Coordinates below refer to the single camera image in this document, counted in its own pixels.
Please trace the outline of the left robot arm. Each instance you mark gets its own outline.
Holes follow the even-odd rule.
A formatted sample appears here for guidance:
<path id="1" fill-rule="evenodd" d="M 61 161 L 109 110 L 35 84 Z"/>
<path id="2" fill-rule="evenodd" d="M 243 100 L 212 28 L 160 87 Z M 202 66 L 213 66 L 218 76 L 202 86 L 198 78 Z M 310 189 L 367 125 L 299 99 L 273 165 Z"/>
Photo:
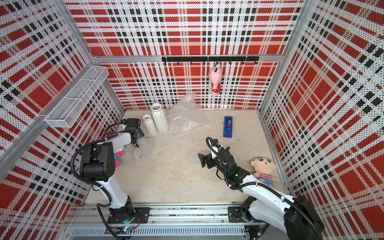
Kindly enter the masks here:
<path id="1" fill-rule="evenodd" d="M 124 193 L 116 177 L 115 154 L 125 146 L 138 148 L 138 139 L 144 136 L 141 120 L 130 118 L 109 125 L 106 137 L 80 147 L 70 160 L 71 172 L 78 180 L 99 188 L 108 204 L 97 204 L 109 208 L 111 215 L 133 215 L 131 199 Z"/>

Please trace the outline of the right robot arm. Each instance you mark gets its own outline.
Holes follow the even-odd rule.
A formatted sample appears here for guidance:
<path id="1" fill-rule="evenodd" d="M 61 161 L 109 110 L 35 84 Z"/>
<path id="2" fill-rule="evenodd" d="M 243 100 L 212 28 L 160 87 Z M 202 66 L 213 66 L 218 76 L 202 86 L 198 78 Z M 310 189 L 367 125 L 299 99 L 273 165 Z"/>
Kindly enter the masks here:
<path id="1" fill-rule="evenodd" d="M 209 155 L 199 154 L 202 167 L 216 168 L 234 191 L 248 195 L 239 206 L 229 209 L 230 222 L 264 222 L 287 234 L 291 240 L 321 240 L 325 226 L 311 203 L 303 196 L 281 193 L 238 166 L 218 140 L 206 138 Z"/>

